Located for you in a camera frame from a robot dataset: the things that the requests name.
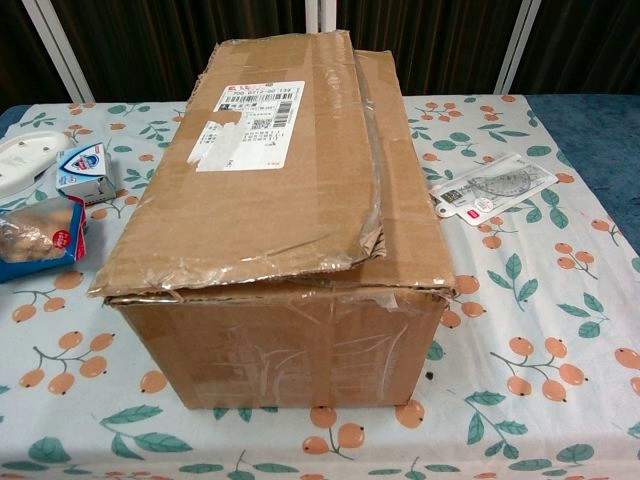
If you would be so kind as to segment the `brown cardboard shipping box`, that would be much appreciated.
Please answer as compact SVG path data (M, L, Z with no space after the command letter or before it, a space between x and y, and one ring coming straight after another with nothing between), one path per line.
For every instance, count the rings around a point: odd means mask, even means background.
M183 404L410 401L455 286L387 51L218 45L90 294Z

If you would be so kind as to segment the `white frame post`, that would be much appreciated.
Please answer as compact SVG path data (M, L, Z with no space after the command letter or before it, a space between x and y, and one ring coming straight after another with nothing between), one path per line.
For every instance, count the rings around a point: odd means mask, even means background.
M495 95L510 92L541 4L542 0L521 0L494 87Z
M335 32L337 28L337 0L304 0L305 30L307 34Z
M51 0L22 0L70 99L93 103L91 88Z

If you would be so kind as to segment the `dark pleated curtain panel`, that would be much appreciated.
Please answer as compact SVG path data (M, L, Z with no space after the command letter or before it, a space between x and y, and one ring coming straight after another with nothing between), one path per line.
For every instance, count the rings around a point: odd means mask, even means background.
M640 0L541 0L510 91L640 94Z
M337 0L360 50L392 53L405 96L495 89L522 0Z
M189 97L214 47L302 33L305 0L51 0L96 101Z
M21 0L0 0L0 114L17 105L69 103Z

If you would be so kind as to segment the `floral orange fruit tablecloth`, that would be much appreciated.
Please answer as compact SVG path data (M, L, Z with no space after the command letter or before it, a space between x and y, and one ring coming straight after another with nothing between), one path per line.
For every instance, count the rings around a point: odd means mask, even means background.
M0 285L0 480L640 480L640 214L560 180L443 222L458 287L411 402L191 411L87 288L87 256Z

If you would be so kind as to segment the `white oval plastic dish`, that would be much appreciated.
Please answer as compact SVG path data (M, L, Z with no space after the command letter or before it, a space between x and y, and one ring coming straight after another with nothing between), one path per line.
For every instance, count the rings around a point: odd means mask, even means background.
M63 133L27 133L0 142L0 199L33 185L72 141Z

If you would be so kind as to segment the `blue white soap box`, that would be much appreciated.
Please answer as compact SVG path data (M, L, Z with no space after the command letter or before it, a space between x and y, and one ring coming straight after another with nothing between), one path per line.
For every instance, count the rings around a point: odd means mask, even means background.
M76 146L56 156L56 190L63 196L93 205L116 197L110 155L101 142Z

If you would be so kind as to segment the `clear protractor ruler set pack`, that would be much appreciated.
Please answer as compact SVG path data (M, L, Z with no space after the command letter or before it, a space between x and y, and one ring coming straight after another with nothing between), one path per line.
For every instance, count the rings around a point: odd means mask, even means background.
M558 177L517 153L430 190L440 218L458 217L478 226L559 181Z

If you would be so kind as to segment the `blue snack bag with biscuits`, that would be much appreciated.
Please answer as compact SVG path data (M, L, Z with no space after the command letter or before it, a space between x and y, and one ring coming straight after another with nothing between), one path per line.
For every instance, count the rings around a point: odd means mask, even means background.
M84 258L83 200L57 197L0 214L0 283Z

